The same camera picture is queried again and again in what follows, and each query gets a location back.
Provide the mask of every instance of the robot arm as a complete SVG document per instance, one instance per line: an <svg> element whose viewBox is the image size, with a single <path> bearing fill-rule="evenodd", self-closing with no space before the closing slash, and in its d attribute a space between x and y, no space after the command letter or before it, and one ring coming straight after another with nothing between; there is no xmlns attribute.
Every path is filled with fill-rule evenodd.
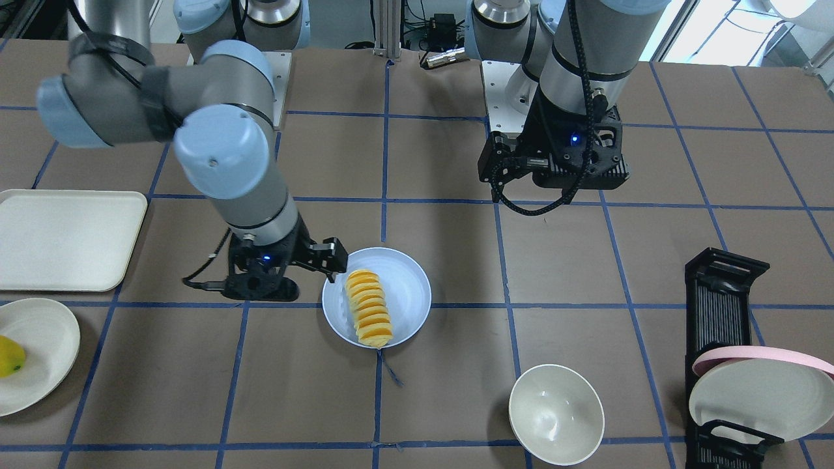
<svg viewBox="0 0 834 469"><path fill-rule="evenodd" d="M264 55L227 40L207 48L199 65L155 67L148 8L147 1L101 0L73 12L81 29L70 43L69 73L38 90L47 129L75 148L173 140L188 180L234 234L227 279L197 287L238 300L291 301L299 291L284 277L289 265L333 281L347 252L336 238L310 239L279 172Z"/></svg>
<svg viewBox="0 0 834 469"><path fill-rule="evenodd" d="M176 0L173 15L194 62L224 39L237 37L262 51L303 48L309 42L307 0Z"/></svg>
<svg viewBox="0 0 834 469"><path fill-rule="evenodd" d="M493 132L478 161L495 202L538 215L569 204L579 188L614 189L628 179L615 103L667 3L568 1L524 130L517 138ZM527 174L540 187L563 189L562 197L539 210L515 206L504 185Z"/></svg>

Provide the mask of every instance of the black strap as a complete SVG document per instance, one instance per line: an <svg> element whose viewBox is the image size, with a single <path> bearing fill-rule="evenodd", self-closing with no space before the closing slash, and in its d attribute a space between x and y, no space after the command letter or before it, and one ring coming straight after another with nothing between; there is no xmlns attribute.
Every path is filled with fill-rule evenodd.
<svg viewBox="0 0 834 469"><path fill-rule="evenodd" d="M253 108L252 106L249 106L248 104L243 104L243 103L224 103L224 104L228 104L229 106L234 106L235 108L241 108L242 110L246 111L247 113L255 114L256 116L265 120L267 122L267 124L269 124L273 127L275 126L275 124L272 122L272 119L270 119L268 115L263 113L258 108Z"/></svg>
<svg viewBox="0 0 834 469"><path fill-rule="evenodd" d="M72 40L69 44L69 62L72 62L79 55L100 51L117 53L142 65L154 65L151 51L147 50L142 44L129 38L93 31L88 31Z"/></svg>
<svg viewBox="0 0 834 469"><path fill-rule="evenodd" d="M535 42L535 30L538 21L536 18L530 18L530 32L527 34L527 47L524 49L524 57L521 58L521 63L527 63L530 60L530 55L533 53L533 42Z"/></svg>
<svg viewBox="0 0 834 469"><path fill-rule="evenodd" d="M173 126L165 112L165 89L168 87L168 67L146 67L139 90L139 103L145 112L145 120L151 134L158 142L168 142L173 137Z"/></svg>

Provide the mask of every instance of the dish rack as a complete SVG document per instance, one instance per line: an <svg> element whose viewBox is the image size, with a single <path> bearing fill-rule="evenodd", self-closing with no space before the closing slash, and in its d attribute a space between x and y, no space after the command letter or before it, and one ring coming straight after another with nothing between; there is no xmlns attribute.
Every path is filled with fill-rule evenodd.
<svg viewBox="0 0 834 469"><path fill-rule="evenodd" d="M750 287L770 265L707 248L686 264L686 401L698 376L695 359L728 345L752 345ZM724 426L762 438L755 445L712 435ZM729 421L698 426L687 412L686 469L761 469L768 448L784 440Z"/></svg>

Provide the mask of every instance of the sliced fruit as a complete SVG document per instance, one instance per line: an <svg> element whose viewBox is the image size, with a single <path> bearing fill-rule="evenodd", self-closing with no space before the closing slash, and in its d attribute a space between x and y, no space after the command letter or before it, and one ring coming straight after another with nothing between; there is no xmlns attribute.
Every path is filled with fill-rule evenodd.
<svg viewBox="0 0 834 469"><path fill-rule="evenodd" d="M0 335L0 378L12 375L23 368L26 352L14 340Z"/></svg>

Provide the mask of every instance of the plate rim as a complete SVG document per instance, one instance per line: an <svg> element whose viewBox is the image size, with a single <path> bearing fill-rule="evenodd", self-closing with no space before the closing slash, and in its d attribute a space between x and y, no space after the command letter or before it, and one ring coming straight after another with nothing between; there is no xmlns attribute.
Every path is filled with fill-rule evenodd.
<svg viewBox="0 0 834 469"><path fill-rule="evenodd" d="M392 249L392 248L386 248L384 246L371 246L369 248L363 248L361 250L356 250L356 251L350 253L348 255L348 259L350 259L351 255L357 255L359 253L362 253L362 252L365 252L365 251L371 251L371 250L391 251L391 252L396 253L397 255L403 255L403 256L405 256L405 258L407 260L413 262L414 265L416 265L417 268L420 269L420 273L423 275L423 279L425 279L425 284L426 284L426 287L428 287L428 291L429 291L429 307L427 308L427 310L425 312L425 317L423 318L422 322L420 323L420 326L417 329L415 329L414 332L412 332L407 337L405 337L404 339L402 339L402 340L400 340L396 343L385 344L382 347L380 347L379 349L377 349L376 347L372 347L372 346L369 346L369 345L365 345L365 344L361 344L359 342L352 341L351 339L342 335L342 333L333 325L333 322L330 320L330 316L327 314L327 310L324 307L324 291L327 290L328 288L334 288L333 285L335 285L335 284L331 284L329 282L329 280L324 281L324 286L322 287L322 290L321 290L321 309L324 312L324 318L327 320L327 324L330 326L330 329L332 329L333 332L336 333L336 335L338 335L339 337L344 339L344 341L348 342L351 345L356 345L358 347L362 347L362 348L365 348L365 349L382 350L382 349L387 349L389 347L394 347L394 346L405 343L408 339L413 337L414 334L417 333L417 331L419 331L420 329L423 328L423 324L425 324L425 322L429 319L429 314L431 313L431 282L429 281L429 276L425 273L425 270L423 269L423 266L420 265L419 262L414 260L413 257L411 257L410 255L407 255L406 253L404 253L403 251L400 251L400 250L396 250L396 249Z"/></svg>
<svg viewBox="0 0 834 469"><path fill-rule="evenodd" d="M44 387L44 389L47 389L47 388L48 389L42 395L41 395L41 393L32 394L31 395L32 396L31 402L21 406L18 409L13 409L11 411L0 410L0 416L10 416L10 415L18 413L20 411L26 410L29 407L34 406L35 404L39 403L40 401L45 399L50 394L52 394L52 392L55 391L55 388L60 386L61 383L67 378L67 375L69 375L69 372L72 370L73 366L75 365L75 361L78 359L78 352L81 349L81 328L78 325L78 318L75 317L75 314L72 312L72 310L70 310L64 303L61 303L60 301L52 300L50 298L40 298L40 297L23 298L21 300L15 300L15 301L12 301L10 303L7 303L5 305L0 306L0 316L3 315L3 309L9 307L10 305L18 305L18 307L20 307L19 306L20 303L24 303L24 304L25 303L40 303L40 304L44 304L44 305L49 305L54 311L61 311L60 313L56 313L56 314L66 316L68 318L72 318L71 321L68 320L68 324L73 324L74 325L74 327L72 327L72 326L70 327L71 334L72 334L72 339L73 339L72 347L74 349L73 358L71 360L67 361L66 370L63 370L63 371L61 371L61 373L59 373L59 375L61 377L59 379L55 380L55 383L53 385Z"/></svg>
<svg viewBox="0 0 834 469"><path fill-rule="evenodd" d="M702 353L692 363L692 372L703 376L716 366L731 360L765 359L816 368L834 379L834 365L807 353L766 345L728 345Z"/></svg>

